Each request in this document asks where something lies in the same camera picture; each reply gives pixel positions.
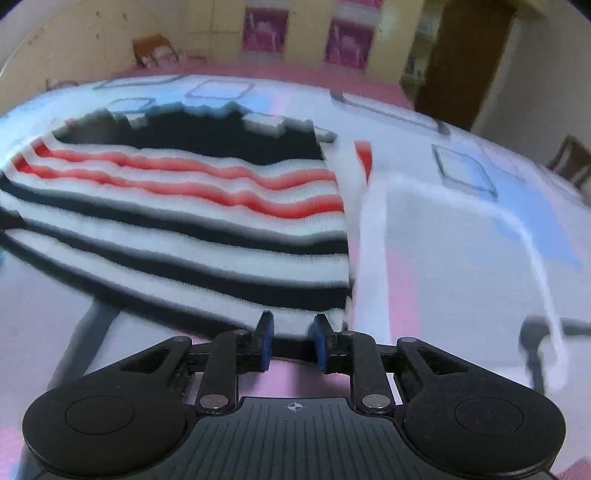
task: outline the striped fabric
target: striped fabric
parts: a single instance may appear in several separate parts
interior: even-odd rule
[[[267,137],[242,115],[156,112],[132,128],[101,113],[36,140],[0,177],[0,245],[204,336],[252,328],[264,310],[281,336],[305,335],[318,312],[340,327],[349,259],[335,176],[313,131]]]

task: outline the shelf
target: shelf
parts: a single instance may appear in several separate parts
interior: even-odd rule
[[[402,81],[412,83],[413,85],[421,86],[425,84],[427,79],[425,77],[417,77],[416,75],[412,75],[410,73],[403,73]]]
[[[437,41],[437,34],[429,33],[426,30],[421,30],[420,28],[417,29],[417,36],[422,38],[423,40],[427,40],[429,42],[435,43]]]

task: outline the wooden door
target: wooden door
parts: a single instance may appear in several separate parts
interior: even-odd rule
[[[502,0],[448,0],[415,108],[470,130],[495,75],[515,9]]]

